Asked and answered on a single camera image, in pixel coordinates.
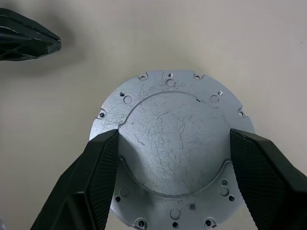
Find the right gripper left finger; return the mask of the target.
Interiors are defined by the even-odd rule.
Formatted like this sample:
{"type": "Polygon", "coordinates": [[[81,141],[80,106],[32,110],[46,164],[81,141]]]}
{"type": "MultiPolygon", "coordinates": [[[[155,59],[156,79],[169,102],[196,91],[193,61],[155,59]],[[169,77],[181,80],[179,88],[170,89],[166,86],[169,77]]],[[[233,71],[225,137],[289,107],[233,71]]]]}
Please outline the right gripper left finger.
{"type": "Polygon", "coordinates": [[[33,230],[103,230],[115,189],[118,165],[116,129],[90,140],[60,176],[33,230]]]}

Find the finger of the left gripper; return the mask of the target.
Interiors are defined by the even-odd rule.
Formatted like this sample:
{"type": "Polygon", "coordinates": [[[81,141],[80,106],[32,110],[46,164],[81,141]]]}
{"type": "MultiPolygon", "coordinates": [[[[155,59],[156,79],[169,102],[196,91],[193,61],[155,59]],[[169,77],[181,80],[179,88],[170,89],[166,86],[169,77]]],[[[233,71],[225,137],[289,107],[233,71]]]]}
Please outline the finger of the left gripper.
{"type": "Polygon", "coordinates": [[[2,26],[0,28],[1,61],[38,59],[61,49],[61,40],[42,32],[22,32],[2,26]]]}
{"type": "Polygon", "coordinates": [[[0,9],[0,15],[3,17],[6,17],[8,19],[11,19],[17,23],[20,23],[21,25],[31,28],[36,32],[39,32],[41,34],[44,34],[48,37],[51,37],[57,41],[60,40],[60,37],[57,36],[56,34],[54,34],[53,32],[51,32],[50,30],[48,30],[47,28],[45,28],[44,26],[42,26],[41,24],[37,23],[36,21],[29,19],[19,13],[16,13],[12,10],[6,9],[6,8],[1,8],[0,9]]]}

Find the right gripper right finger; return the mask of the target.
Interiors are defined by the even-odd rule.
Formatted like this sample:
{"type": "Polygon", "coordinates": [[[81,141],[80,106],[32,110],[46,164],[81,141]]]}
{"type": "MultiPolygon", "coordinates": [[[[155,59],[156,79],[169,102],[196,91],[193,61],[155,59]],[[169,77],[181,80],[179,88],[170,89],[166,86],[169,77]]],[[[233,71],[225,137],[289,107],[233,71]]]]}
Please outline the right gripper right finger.
{"type": "Polygon", "coordinates": [[[259,230],[307,228],[307,177],[269,139],[231,129],[236,181],[259,230]]]}

